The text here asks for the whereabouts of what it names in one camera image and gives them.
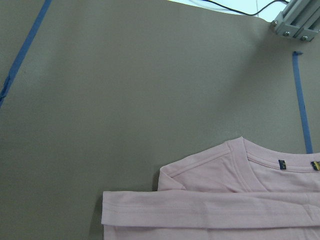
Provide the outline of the pink printed t-shirt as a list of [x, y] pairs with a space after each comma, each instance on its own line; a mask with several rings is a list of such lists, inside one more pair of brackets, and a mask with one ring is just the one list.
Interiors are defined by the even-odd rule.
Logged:
[[243, 137], [160, 168], [153, 192], [105, 191], [106, 240], [317, 240], [320, 155]]

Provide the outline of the brown paper table cover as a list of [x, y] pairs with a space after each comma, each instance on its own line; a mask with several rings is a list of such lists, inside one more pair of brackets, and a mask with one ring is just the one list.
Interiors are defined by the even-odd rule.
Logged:
[[103, 191], [244, 137], [320, 150], [320, 39], [167, 0], [54, 0], [0, 108], [0, 237], [100, 240]]

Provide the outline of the aluminium frame post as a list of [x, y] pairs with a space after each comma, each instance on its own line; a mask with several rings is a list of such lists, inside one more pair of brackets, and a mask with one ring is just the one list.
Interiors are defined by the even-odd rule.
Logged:
[[279, 36], [312, 41], [320, 33], [320, 0], [291, 0], [271, 28]]

